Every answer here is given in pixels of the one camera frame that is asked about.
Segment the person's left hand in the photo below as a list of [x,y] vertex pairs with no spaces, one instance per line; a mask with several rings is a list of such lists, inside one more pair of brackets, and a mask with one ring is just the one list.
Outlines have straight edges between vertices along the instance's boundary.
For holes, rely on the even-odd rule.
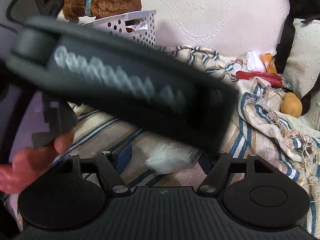
[[48,170],[59,155],[65,154],[74,139],[70,130],[41,148],[24,148],[16,153],[11,164],[1,165],[1,191],[19,194]]

